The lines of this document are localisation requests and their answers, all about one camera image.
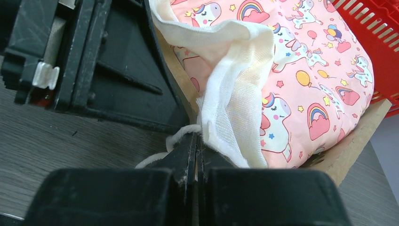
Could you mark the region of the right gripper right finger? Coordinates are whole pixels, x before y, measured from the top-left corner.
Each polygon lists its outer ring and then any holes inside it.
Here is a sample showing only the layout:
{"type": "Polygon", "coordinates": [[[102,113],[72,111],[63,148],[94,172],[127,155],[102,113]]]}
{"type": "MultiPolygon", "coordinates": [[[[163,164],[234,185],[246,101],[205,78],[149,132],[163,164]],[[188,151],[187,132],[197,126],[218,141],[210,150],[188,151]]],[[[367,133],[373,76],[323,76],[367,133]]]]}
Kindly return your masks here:
{"type": "Polygon", "coordinates": [[[350,226],[329,175],[312,169],[238,168],[196,141],[199,226],[350,226]]]}

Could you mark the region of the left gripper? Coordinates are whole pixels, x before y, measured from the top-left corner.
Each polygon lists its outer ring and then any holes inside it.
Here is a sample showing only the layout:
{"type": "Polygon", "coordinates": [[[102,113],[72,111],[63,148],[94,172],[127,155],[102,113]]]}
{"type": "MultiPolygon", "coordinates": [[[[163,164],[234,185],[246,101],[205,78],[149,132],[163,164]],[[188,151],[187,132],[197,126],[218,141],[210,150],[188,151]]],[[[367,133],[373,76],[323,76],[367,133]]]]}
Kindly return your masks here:
{"type": "Polygon", "coordinates": [[[17,105],[170,134],[188,124],[146,0],[3,0],[0,54],[17,105]]]}

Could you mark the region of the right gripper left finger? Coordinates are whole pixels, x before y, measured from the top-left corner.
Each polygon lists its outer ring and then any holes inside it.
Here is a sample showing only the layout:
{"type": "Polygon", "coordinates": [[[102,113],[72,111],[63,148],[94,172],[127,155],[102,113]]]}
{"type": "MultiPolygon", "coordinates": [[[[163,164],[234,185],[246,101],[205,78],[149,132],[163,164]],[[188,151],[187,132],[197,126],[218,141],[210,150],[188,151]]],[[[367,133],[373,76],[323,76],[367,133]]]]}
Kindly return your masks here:
{"type": "Polygon", "coordinates": [[[59,169],[37,191],[25,226],[189,226],[196,134],[142,169],[59,169]]]}

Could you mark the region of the wooden pet bed frame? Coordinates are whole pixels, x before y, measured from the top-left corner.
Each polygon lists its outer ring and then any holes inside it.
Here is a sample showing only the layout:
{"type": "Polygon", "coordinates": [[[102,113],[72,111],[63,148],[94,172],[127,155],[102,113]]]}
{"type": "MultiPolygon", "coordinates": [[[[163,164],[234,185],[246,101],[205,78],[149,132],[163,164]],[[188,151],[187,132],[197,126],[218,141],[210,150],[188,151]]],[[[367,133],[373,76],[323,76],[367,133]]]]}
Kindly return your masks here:
{"type": "MultiPolygon", "coordinates": [[[[166,65],[178,86],[178,95],[188,113],[190,122],[195,123],[199,112],[199,107],[195,101],[199,94],[159,30],[156,30],[156,35],[166,65]]],[[[322,152],[320,155],[313,155],[303,164],[303,167],[327,173],[335,184],[339,186],[391,106],[392,104],[388,99],[381,99],[372,103],[351,133],[337,145],[322,152]]]]}

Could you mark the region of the pink unicorn mattress cushion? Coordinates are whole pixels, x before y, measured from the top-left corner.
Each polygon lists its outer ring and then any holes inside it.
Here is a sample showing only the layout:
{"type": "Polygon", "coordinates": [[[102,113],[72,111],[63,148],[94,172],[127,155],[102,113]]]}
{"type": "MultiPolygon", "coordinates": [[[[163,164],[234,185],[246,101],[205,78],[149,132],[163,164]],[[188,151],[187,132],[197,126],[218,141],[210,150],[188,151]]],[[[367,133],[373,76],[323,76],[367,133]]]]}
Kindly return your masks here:
{"type": "Polygon", "coordinates": [[[340,142],[374,92],[371,60],[328,0],[151,0],[196,91],[184,134],[235,166],[297,168],[340,142]]]}

